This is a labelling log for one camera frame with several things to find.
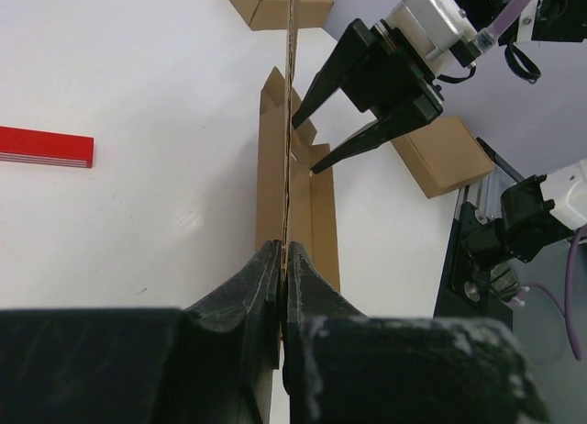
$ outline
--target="corrugated cardboard edge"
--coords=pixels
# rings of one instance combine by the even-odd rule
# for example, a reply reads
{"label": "corrugated cardboard edge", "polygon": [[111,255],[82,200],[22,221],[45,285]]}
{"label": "corrugated cardboard edge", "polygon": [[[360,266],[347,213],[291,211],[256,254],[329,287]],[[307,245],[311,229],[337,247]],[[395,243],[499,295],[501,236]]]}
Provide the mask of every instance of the corrugated cardboard edge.
{"label": "corrugated cardboard edge", "polygon": [[[310,148],[311,165],[316,164],[329,153],[328,144],[312,146]],[[322,277],[340,292],[337,211],[332,167],[321,174],[310,176],[310,190],[314,266]]]}
{"label": "corrugated cardboard edge", "polygon": [[300,0],[289,0],[289,14],[287,21],[287,44],[285,50],[285,92],[283,95],[285,113],[283,114],[285,132],[285,150],[283,153],[283,233],[282,233],[282,279],[287,276],[287,264],[289,260],[289,223],[290,223],[290,182],[292,179],[291,159],[292,159],[292,92],[294,90],[295,76],[295,53],[297,52],[298,37],[298,7]]}

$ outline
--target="black cable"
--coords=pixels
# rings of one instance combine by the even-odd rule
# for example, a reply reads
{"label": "black cable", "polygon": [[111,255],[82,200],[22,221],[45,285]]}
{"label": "black cable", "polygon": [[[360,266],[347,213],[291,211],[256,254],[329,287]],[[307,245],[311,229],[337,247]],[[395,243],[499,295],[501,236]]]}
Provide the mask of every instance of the black cable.
{"label": "black cable", "polygon": [[466,82],[467,80],[472,78],[475,75],[475,73],[477,73],[477,66],[473,66],[469,71],[469,75],[467,75],[466,77],[449,77],[448,75],[439,75],[438,79],[439,81],[444,83],[459,84],[462,82]]}
{"label": "black cable", "polygon": [[538,15],[540,20],[544,20],[546,23],[542,27],[543,31],[547,31],[554,25],[554,23],[565,14],[569,2],[567,0],[542,0]]}
{"label": "black cable", "polygon": [[530,84],[534,84],[542,76],[542,72],[534,62],[515,45],[514,40],[514,37],[512,37],[509,43],[505,46],[505,62],[515,75]]}

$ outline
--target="red block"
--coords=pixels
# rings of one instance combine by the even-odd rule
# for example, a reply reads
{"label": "red block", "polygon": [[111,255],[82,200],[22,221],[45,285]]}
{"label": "red block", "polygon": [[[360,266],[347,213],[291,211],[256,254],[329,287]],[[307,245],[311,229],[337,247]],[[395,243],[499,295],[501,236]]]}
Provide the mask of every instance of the red block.
{"label": "red block", "polygon": [[94,139],[0,126],[0,161],[90,168]]}

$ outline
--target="white table surface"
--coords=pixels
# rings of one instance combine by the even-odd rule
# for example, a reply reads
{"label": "white table surface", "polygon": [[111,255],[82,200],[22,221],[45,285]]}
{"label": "white table surface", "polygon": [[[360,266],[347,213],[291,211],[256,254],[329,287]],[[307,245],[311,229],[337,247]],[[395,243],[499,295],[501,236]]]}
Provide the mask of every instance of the white table surface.
{"label": "white table surface", "polygon": [[[0,0],[0,43],[0,125],[95,137],[91,170],[0,162],[0,307],[187,307],[247,261],[284,31],[250,31],[228,0]],[[301,32],[300,93],[334,46]],[[316,142],[370,119],[338,93]],[[343,295],[430,317],[456,194],[426,199],[391,144],[335,182]]]}

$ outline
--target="flat cardboard piece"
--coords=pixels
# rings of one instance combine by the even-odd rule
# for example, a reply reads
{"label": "flat cardboard piece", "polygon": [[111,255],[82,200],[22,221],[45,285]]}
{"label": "flat cardboard piece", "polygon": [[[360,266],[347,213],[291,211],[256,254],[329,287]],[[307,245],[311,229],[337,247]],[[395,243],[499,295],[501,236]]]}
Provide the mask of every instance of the flat cardboard piece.
{"label": "flat cardboard piece", "polygon": [[289,0],[289,14],[287,24],[287,49],[285,60],[285,83],[283,86],[283,98],[285,113],[283,114],[283,130],[284,130],[284,151],[283,151],[283,221],[282,221],[282,276],[287,275],[287,263],[289,255],[290,244],[290,205],[291,205],[291,181],[292,181],[292,97],[294,91],[294,75],[295,75],[295,53],[297,52],[297,36],[298,36],[298,4],[300,0]]}
{"label": "flat cardboard piece", "polygon": [[458,117],[438,118],[392,143],[427,197],[475,183],[494,169]]}
{"label": "flat cardboard piece", "polygon": [[[282,238],[286,136],[284,86],[285,80],[275,68],[260,95],[256,249],[266,240]],[[292,90],[294,103],[296,97],[299,98]],[[315,135],[316,128],[310,120],[305,131],[299,128],[292,132],[288,238],[304,244],[318,272],[340,291],[332,168],[318,175],[310,173],[310,167],[330,153],[330,147],[328,144],[312,145]]]}
{"label": "flat cardboard piece", "polygon": [[[230,0],[253,30],[287,29],[289,0]],[[332,9],[332,0],[300,0],[299,28],[321,28]]]}

